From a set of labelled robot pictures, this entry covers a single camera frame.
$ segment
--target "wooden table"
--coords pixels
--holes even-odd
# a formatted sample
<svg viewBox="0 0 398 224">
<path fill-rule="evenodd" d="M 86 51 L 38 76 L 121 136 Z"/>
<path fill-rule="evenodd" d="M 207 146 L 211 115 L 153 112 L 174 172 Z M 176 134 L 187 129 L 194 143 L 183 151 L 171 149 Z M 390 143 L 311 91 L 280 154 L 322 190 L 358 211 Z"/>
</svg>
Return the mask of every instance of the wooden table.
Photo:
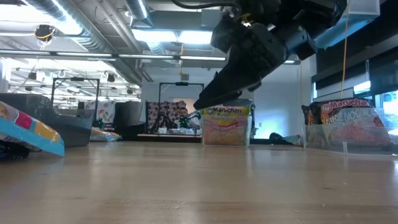
<svg viewBox="0 0 398 224">
<path fill-rule="evenodd" d="M 398 161 L 114 142 L 0 163 L 0 223 L 398 223 Z"/>
</svg>

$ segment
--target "maruchan ramen package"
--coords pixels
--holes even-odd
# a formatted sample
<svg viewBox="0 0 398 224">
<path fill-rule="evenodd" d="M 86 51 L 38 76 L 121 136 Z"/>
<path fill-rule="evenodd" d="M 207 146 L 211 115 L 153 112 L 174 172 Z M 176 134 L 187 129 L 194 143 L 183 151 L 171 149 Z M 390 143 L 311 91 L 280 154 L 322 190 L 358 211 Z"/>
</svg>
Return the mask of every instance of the maruchan ramen package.
<svg viewBox="0 0 398 224">
<path fill-rule="evenodd" d="M 64 156 L 65 146 L 59 133 L 23 112 L 0 101 L 0 144 L 12 142 L 33 151 Z"/>
<path fill-rule="evenodd" d="M 316 122 L 314 120 L 311 107 L 301 106 L 304 114 L 304 124 L 305 124 L 305 139 L 311 144 L 311 147 L 322 147 L 323 136 L 319 132 L 319 126 L 315 126 Z"/>
<path fill-rule="evenodd" d="M 251 131 L 250 106 L 217 106 L 202 110 L 203 143 L 248 146 Z"/>
<path fill-rule="evenodd" d="M 121 139 L 122 136 L 107 131 L 102 131 L 100 128 L 92 128 L 90 141 L 110 142 Z"/>
<path fill-rule="evenodd" d="M 329 146 L 384 147 L 391 144 L 372 103 L 365 99 L 334 100 L 310 105 L 315 123 L 321 124 Z"/>
</svg>

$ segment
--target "red label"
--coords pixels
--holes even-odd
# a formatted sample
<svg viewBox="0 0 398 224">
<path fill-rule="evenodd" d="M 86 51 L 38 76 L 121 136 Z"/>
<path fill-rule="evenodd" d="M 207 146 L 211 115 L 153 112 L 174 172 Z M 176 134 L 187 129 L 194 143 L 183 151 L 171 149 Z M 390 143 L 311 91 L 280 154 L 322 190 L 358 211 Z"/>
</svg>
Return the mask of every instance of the red label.
<svg viewBox="0 0 398 224">
<path fill-rule="evenodd" d="M 359 100 L 359 99 L 332 101 L 322 105 L 321 110 L 325 113 L 330 113 L 336 108 L 341 108 L 345 106 L 364 107 L 364 106 L 370 106 L 370 104 L 366 100 Z"/>
<path fill-rule="evenodd" d="M 16 119 L 15 124 L 29 130 L 30 126 L 32 125 L 32 118 L 22 112 L 19 112 L 19 116 Z"/>
</svg>

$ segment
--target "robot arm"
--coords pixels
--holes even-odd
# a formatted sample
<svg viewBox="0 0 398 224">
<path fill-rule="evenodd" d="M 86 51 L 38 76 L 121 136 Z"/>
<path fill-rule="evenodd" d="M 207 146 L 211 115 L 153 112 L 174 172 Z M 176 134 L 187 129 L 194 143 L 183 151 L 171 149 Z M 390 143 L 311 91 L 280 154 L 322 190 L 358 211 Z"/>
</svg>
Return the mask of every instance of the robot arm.
<svg viewBox="0 0 398 224">
<path fill-rule="evenodd" d="M 187 6 L 172 1 L 190 8 L 217 5 Z M 228 55 L 228 63 L 200 93 L 196 109 L 237 99 L 246 88 L 254 91 L 293 54 L 300 60 L 315 54 L 314 39 L 339 21 L 347 0 L 238 0 L 222 4 L 235 9 L 223 15 L 211 44 Z M 246 27 L 242 21 L 251 25 Z"/>
</svg>

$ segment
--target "wall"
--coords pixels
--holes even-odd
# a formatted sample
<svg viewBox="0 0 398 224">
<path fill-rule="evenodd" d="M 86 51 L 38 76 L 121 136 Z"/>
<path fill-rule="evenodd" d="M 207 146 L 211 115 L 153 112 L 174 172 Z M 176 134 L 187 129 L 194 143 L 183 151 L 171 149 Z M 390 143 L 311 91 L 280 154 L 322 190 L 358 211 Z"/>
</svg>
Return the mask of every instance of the wall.
<svg viewBox="0 0 398 224">
<path fill-rule="evenodd" d="M 352 88 L 358 84 L 364 83 L 368 81 L 368 77 L 366 74 L 358 75 L 353 78 L 349 78 L 344 81 L 344 87 L 343 89 L 346 90 L 348 88 Z M 330 93 L 335 93 L 337 91 L 341 91 L 341 82 L 332 84 L 330 86 L 324 87 L 322 89 L 318 90 L 318 96 L 325 96 Z"/>
<path fill-rule="evenodd" d="M 11 68 L 6 60 L 0 60 L 0 93 L 7 93 L 11 80 Z"/>
<path fill-rule="evenodd" d="M 273 132 L 282 136 L 302 133 L 301 105 L 311 103 L 314 74 L 316 59 L 312 56 L 301 66 L 282 65 L 262 80 L 254 92 L 256 138 L 267 139 Z"/>
</svg>

